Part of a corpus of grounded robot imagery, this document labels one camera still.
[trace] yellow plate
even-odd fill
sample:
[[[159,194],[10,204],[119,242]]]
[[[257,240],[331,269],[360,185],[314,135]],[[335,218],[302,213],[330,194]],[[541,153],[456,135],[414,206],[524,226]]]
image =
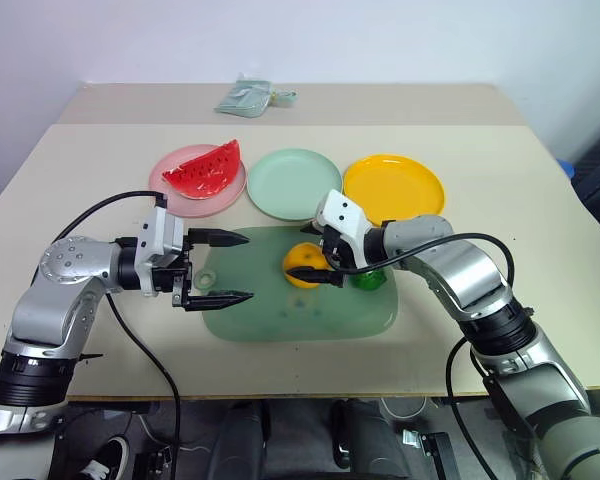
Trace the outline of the yellow plate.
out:
[[[375,225],[439,214],[444,189],[424,165],[400,155],[372,155],[349,167],[344,194],[364,209]]]

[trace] beige table surface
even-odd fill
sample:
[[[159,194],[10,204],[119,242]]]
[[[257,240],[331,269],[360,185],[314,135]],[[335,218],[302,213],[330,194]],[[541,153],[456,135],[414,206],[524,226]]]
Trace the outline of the beige table surface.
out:
[[[267,112],[256,122],[189,112],[196,104],[191,98],[207,108],[227,86],[90,86],[79,93],[0,197],[0,348],[41,252],[78,213],[111,194],[146,187],[152,166],[173,149],[237,138],[247,168],[285,147],[319,151],[343,172],[377,152],[427,165],[445,186],[444,216],[457,232],[490,233],[509,245],[517,298],[535,308],[534,319],[583,383],[600,387],[600,227],[508,100],[487,86],[347,86],[367,105],[387,97],[387,117],[377,106],[358,105],[326,121],[319,112],[325,96],[337,97],[324,93],[334,88],[298,86],[297,107]],[[180,105],[178,97],[189,100]],[[396,106],[390,97],[402,103]],[[125,117],[130,99],[133,118]],[[321,105],[314,115],[312,104]],[[339,97],[331,107],[345,104]],[[149,208],[146,199],[123,201],[76,233],[101,240],[135,235]],[[246,193],[225,212],[185,222],[227,229],[280,224],[257,210]],[[503,265],[497,251],[484,247]],[[194,262],[206,252],[198,248]],[[460,331],[424,281],[405,272],[396,278],[397,320],[385,333],[358,340],[232,343],[213,336],[200,313],[173,309],[170,296],[146,299],[126,292],[118,303],[184,396],[440,395],[446,355]],[[106,302],[85,352],[105,356],[77,367],[74,398],[169,395]],[[484,391],[466,350],[454,368],[454,386],[462,393]]]

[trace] sneaker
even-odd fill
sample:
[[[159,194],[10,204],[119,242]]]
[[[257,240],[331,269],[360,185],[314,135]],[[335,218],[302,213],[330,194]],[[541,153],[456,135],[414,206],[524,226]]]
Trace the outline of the sneaker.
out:
[[[124,437],[111,437],[80,473],[93,480],[120,480],[128,460],[127,440]]]

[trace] light green plate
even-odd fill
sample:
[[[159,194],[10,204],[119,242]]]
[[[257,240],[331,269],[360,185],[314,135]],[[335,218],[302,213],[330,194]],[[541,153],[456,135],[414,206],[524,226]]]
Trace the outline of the light green plate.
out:
[[[247,191],[267,215],[282,220],[313,218],[331,189],[342,191],[338,167],[324,155],[301,148],[269,153],[249,170]]]
[[[216,336],[237,342],[338,340],[377,335],[393,323],[398,295],[392,270],[378,290],[320,285],[302,289],[282,274],[282,259],[294,245],[318,237],[297,227],[252,227],[236,230],[250,243],[214,248],[204,266],[213,272],[206,290],[242,290],[255,296],[224,310],[203,312]]]

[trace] watermelon slice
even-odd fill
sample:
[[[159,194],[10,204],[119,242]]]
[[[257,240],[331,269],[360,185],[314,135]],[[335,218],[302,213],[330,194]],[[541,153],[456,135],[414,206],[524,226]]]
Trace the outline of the watermelon slice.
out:
[[[176,168],[162,172],[162,179],[180,195],[191,199],[209,198],[227,187],[240,168],[237,140],[192,158]]]

